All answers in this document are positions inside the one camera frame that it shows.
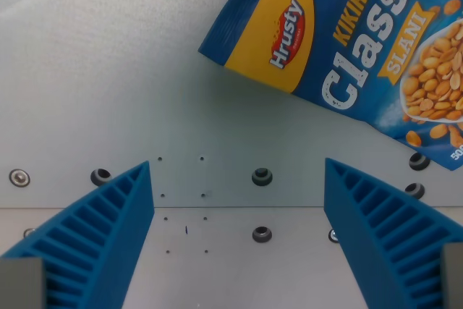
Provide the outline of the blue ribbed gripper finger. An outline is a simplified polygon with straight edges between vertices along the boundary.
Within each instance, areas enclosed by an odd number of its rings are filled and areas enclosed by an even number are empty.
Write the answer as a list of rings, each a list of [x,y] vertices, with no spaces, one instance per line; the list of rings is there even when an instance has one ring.
[[[1,259],[43,262],[47,308],[121,308],[153,216],[145,161],[60,211]]]
[[[325,160],[324,211],[369,308],[443,308],[441,251],[462,226],[354,167]]]

